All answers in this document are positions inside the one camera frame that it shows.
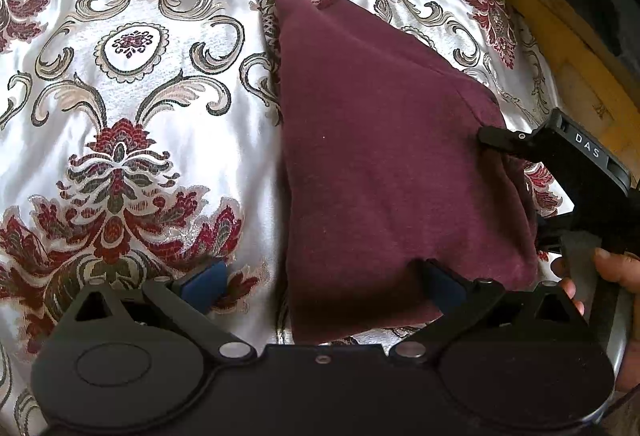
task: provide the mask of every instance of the wooden floor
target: wooden floor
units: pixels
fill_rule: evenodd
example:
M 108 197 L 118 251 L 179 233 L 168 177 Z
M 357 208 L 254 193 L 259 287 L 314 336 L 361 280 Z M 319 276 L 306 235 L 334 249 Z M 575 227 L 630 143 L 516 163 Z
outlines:
M 640 180 L 640 83 L 564 0 L 507 0 L 525 18 L 566 110 Z

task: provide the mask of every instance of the patterned bedspread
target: patterned bedspread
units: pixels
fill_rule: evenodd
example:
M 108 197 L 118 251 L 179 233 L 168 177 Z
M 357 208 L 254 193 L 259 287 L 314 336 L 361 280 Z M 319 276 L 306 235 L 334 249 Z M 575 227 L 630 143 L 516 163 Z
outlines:
M 510 128 L 529 131 L 559 105 L 504 0 L 351 1 L 491 88 Z M 127 289 L 225 256 L 210 318 L 258 348 L 291 342 L 278 61 L 273 0 L 0 0 L 5 432 L 43 430 L 31 362 L 92 279 Z M 389 87 L 380 105 L 393 112 L 393 99 Z M 570 207 L 544 167 L 527 174 L 541 213 Z M 414 330 L 335 343 L 388 347 Z

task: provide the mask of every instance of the maroon folded garment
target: maroon folded garment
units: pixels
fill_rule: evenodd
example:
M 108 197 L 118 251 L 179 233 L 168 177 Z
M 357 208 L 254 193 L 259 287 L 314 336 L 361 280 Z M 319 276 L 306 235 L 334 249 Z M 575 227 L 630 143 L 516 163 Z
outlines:
M 410 261 L 525 289 L 537 273 L 522 164 L 484 85 L 348 0 L 276 0 L 291 188 L 293 337 L 319 343 L 439 313 Z

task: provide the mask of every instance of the screw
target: screw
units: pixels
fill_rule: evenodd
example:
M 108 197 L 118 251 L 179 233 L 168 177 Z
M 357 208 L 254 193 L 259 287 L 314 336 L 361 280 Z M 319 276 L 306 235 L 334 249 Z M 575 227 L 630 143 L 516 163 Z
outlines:
M 220 346 L 219 352 L 225 358 L 242 358 L 251 353 L 251 346 L 244 342 L 227 342 Z
M 400 342 L 396 346 L 396 353 L 404 358 L 420 358 L 427 352 L 427 348 L 420 342 Z

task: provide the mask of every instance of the hand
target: hand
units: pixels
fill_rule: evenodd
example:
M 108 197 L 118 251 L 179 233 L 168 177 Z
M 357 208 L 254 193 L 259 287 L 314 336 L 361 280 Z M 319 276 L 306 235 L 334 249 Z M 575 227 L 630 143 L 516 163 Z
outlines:
M 607 281 L 617 282 L 635 294 L 634 318 L 631 338 L 626 345 L 625 356 L 620 366 L 616 389 L 629 391 L 640 384 L 640 260 L 630 255 L 617 255 L 597 248 L 593 254 L 593 262 L 600 276 Z M 570 299 L 575 295 L 575 284 L 568 278 L 567 268 L 559 257 L 551 263 L 551 270 L 562 277 L 560 286 Z M 574 300 L 575 307 L 584 315 L 584 304 Z

